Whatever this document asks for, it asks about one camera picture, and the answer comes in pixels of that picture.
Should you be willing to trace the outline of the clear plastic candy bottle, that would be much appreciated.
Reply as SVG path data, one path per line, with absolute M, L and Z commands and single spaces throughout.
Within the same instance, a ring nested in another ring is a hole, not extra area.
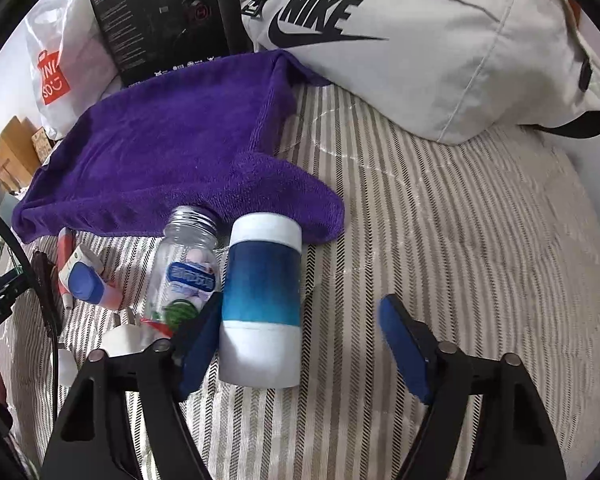
M 172 337 L 220 288 L 218 220 L 195 206 L 172 210 L 152 264 L 140 320 L 151 337 Z

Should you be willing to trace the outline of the purple towel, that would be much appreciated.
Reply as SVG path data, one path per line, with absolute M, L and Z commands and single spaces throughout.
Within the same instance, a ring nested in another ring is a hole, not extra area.
M 222 228 L 252 212 L 299 223 L 308 244 L 343 229 L 342 199 L 277 157 L 294 87 L 324 79 L 291 54 L 219 58 L 148 79 L 91 106 L 35 174 L 12 215 L 24 242 L 63 228 L 157 236 L 179 206 Z

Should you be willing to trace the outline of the white USB charger plug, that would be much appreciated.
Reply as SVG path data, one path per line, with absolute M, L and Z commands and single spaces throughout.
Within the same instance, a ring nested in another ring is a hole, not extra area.
M 126 321 L 122 322 L 121 314 L 114 314 L 114 327 L 102 336 L 100 348 L 110 358 L 128 356 L 140 353 L 150 346 L 155 340 L 155 332 L 146 327 L 130 309 L 123 310 Z

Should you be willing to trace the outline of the striped bed cover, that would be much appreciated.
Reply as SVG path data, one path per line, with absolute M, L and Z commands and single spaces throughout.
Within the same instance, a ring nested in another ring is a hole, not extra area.
M 301 89 L 283 158 L 330 186 L 344 232 L 303 255 L 302 371 L 259 390 L 209 370 L 183 412 L 217 479 L 390 479 L 424 406 L 378 322 L 398 296 L 471 356 L 521 357 L 566 473 L 600 462 L 600 225 L 567 154 L 492 128 L 445 146 L 336 87 Z

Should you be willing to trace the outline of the blue white cylindrical bottle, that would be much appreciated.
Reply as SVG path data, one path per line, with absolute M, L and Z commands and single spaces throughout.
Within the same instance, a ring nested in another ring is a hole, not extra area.
M 220 328 L 220 379 L 294 388 L 301 370 L 302 231 L 281 214 L 254 212 L 230 232 Z

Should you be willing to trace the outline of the decorated brown book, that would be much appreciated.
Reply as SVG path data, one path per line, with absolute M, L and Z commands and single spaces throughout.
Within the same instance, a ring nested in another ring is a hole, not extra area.
M 38 160 L 42 165 L 46 164 L 53 153 L 55 142 L 50 140 L 43 127 L 38 128 L 31 136 L 31 142 Z

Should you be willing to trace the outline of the grey Nike bag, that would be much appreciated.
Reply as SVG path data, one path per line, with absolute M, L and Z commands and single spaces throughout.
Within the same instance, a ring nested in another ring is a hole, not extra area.
M 242 0 L 260 50 L 284 50 L 420 138 L 493 126 L 600 134 L 600 58 L 569 0 Z

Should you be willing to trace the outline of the wooden furniture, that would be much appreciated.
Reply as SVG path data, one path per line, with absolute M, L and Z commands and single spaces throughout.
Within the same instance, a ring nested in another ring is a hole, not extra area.
M 0 185 L 9 192 L 26 188 L 41 166 L 32 142 L 35 133 L 28 118 L 14 116 L 0 134 Z

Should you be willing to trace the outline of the pink container blue cap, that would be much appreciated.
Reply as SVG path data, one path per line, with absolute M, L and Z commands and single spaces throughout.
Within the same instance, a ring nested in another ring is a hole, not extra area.
M 123 295 L 102 277 L 104 267 L 99 258 L 83 244 L 76 246 L 59 272 L 59 279 L 76 299 L 110 311 L 119 311 Z

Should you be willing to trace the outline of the white Miniso shopping bag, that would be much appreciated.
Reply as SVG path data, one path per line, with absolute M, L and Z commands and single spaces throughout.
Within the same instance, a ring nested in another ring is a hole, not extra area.
M 102 98 L 118 71 L 91 0 L 38 0 L 24 27 L 41 124 L 58 141 Z

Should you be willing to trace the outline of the black headset box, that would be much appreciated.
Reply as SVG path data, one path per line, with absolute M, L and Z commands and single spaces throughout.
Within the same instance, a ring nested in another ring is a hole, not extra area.
M 239 0 L 91 0 L 125 87 L 252 50 Z

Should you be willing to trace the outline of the pink white pen tube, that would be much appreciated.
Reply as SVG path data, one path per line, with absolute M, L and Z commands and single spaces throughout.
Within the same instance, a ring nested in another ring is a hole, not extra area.
M 62 228 L 57 237 L 57 271 L 64 270 L 66 263 L 69 261 L 73 253 L 73 234 L 68 228 Z M 71 296 L 64 282 L 58 280 L 58 292 L 60 300 L 65 309 L 72 310 L 74 308 L 73 296 Z

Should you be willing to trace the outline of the small white round jar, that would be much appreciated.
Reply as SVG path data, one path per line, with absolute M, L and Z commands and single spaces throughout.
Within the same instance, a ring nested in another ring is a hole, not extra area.
M 78 374 L 78 366 L 73 353 L 67 348 L 58 349 L 58 382 L 59 385 L 70 388 Z

